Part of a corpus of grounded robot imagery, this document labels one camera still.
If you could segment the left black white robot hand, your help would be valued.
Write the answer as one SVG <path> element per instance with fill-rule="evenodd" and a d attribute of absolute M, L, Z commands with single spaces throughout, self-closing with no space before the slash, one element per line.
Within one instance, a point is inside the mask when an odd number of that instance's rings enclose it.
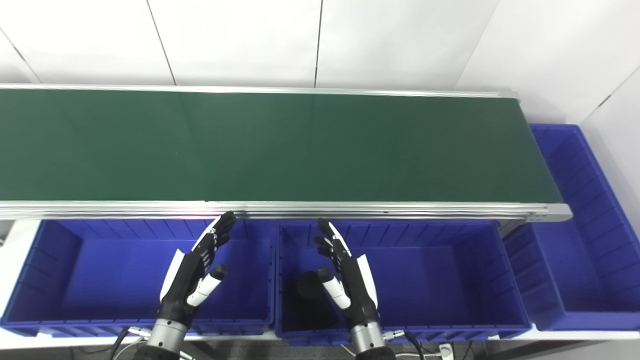
<path fill-rule="evenodd" d="M 214 265 L 216 252 L 230 239 L 237 221 L 229 210 L 211 221 L 190 251 L 174 253 L 160 290 L 157 319 L 190 328 L 200 305 L 228 274 L 226 264 Z"/>

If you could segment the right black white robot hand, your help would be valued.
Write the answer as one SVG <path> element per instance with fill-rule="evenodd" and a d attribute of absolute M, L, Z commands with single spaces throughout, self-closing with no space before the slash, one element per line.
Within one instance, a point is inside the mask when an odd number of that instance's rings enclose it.
<path fill-rule="evenodd" d="M 347 328 L 380 323 L 377 292 L 366 256 L 352 256 L 343 235 L 327 219 L 319 218 L 317 228 L 322 233 L 314 238 L 317 251 L 331 260 L 333 268 L 320 267 L 316 274 L 342 310 Z"/>

